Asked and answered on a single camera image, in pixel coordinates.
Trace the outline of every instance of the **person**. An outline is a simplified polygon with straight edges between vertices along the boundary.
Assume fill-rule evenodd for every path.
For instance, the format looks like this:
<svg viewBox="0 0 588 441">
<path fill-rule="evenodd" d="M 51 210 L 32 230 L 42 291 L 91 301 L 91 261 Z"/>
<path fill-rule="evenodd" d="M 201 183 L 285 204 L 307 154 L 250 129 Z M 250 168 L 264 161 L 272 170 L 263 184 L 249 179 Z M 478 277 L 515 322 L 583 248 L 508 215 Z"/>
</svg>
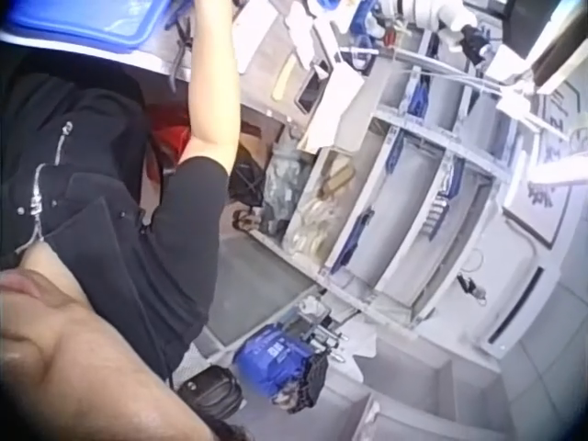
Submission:
<svg viewBox="0 0 588 441">
<path fill-rule="evenodd" d="M 28 416 L 20 427 L 14 416 L 3 421 L 5 432 L 19 429 L 6 432 L 13 437 L 248 439 L 242 429 L 199 418 L 167 388 L 94 313 L 46 243 L 31 245 L 18 269 L 0 273 L 0 302 L 0 368 L 9 398 L 16 398 L 1 414 L 4 420 L 19 409 Z"/>
<path fill-rule="evenodd" d="M 232 2 L 194 5 L 191 138 L 149 225 L 139 206 L 149 124 L 119 64 L 33 51 L 1 103 L 1 269 L 47 244 L 44 265 L 63 263 L 160 379 L 208 320 L 241 119 Z"/>
</svg>

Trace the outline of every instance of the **black case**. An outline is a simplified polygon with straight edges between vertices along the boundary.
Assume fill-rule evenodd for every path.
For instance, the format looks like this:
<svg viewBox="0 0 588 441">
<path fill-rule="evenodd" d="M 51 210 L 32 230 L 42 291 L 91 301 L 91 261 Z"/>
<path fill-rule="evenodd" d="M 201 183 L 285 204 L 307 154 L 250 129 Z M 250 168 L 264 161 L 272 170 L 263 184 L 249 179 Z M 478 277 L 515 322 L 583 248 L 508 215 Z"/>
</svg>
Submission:
<svg viewBox="0 0 588 441">
<path fill-rule="evenodd" d="M 225 420 L 234 415 L 243 402 L 243 391 L 229 369 L 211 366 L 186 381 L 177 391 L 197 413 Z"/>
</svg>

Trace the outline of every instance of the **black jacket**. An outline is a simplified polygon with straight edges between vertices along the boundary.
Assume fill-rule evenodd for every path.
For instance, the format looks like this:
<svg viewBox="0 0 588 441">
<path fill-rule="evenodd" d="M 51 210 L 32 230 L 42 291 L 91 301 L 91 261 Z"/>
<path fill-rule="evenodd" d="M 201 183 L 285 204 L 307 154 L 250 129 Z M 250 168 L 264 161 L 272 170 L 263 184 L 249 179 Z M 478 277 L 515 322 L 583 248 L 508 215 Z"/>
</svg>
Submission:
<svg viewBox="0 0 588 441">
<path fill-rule="evenodd" d="M 167 378 L 208 319 L 228 177 L 209 159 L 181 164 L 143 225 L 140 89 L 115 64 L 35 53 L 2 103 L 2 265 L 49 243 L 96 312 Z"/>
</svg>

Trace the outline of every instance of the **zipper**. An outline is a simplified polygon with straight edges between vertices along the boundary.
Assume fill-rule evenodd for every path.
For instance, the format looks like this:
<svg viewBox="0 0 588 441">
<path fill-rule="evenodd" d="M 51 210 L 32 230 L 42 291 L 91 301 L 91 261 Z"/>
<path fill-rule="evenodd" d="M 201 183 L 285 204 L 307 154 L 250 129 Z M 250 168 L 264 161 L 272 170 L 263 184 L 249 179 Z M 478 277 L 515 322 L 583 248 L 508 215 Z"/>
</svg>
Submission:
<svg viewBox="0 0 588 441">
<path fill-rule="evenodd" d="M 65 139 L 69 136 L 69 134 L 74 129 L 74 125 L 71 121 L 67 121 L 62 127 L 62 136 L 60 136 L 59 141 L 57 142 L 57 150 L 55 151 L 55 158 L 53 160 L 54 165 L 59 165 L 62 159 L 62 149 L 63 144 L 65 143 Z M 34 218 L 34 227 L 33 233 L 30 236 L 30 239 L 23 245 L 20 245 L 16 249 L 16 253 L 20 254 L 29 248 L 32 244 L 36 241 L 43 242 L 45 238 L 43 237 L 43 229 L 42 223 L 40 219 L 40 215 L 43 212 L 43 196 L 40 192 L 40 172 L 45 167 L 45 163 L 37 165 L 35 169 L 35 177 L 33 178 L 33 191 L 32 196 L 30 198 L 30 215 Z"/>
<path fill-rule="evenodd" d="M 62 136 L 60 136 L 59 142 L 57 143 L 57 152 L 55 152 L 55 161 L 53 162 L 53 165 L 59 165 L 61 162 L 63 143 L 65 142 L 65 138 L 67 138 L 69 134 L 72 133 L 73 129 L 74 125 L 71 121 L 67 121 L 62 127 Z"/>
</svg>

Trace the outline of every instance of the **blue plastic container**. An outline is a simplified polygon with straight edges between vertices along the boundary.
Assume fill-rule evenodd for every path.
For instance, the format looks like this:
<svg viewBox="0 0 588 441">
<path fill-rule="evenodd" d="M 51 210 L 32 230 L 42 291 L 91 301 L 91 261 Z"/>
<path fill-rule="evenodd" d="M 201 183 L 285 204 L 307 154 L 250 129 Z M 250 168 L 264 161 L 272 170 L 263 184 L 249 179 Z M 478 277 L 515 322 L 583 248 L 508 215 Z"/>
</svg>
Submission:
<svg viewBox="0 0 588 441">
<path fill-rule="evenodd" d="M 291 380 L 299 379 L 312 349 L 289 335 L 281 325 L 266 325 L 250 337 L 233 362 L 258 393 L 274 397 Z"/>
<path fill-rule="evenodd" d="M 7 24 L 18 35 L 127 52 L 144 43 L 170 0 L 16 0 Z"/>
</svg>

